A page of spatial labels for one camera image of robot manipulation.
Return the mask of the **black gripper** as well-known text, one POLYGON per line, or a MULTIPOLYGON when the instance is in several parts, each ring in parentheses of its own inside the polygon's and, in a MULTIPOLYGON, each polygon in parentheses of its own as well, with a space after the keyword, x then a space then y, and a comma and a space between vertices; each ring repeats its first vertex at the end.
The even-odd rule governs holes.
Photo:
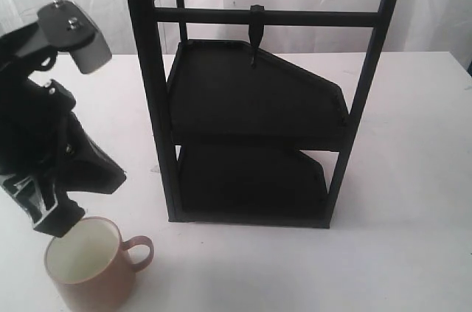
POLYGON ((126 175, 84 131, 67 90, 30 80, 57 56, 36 22, 1 37, 1 188, 36 232, 61 238, 86 213, 67 192, 110 195, 126 175))

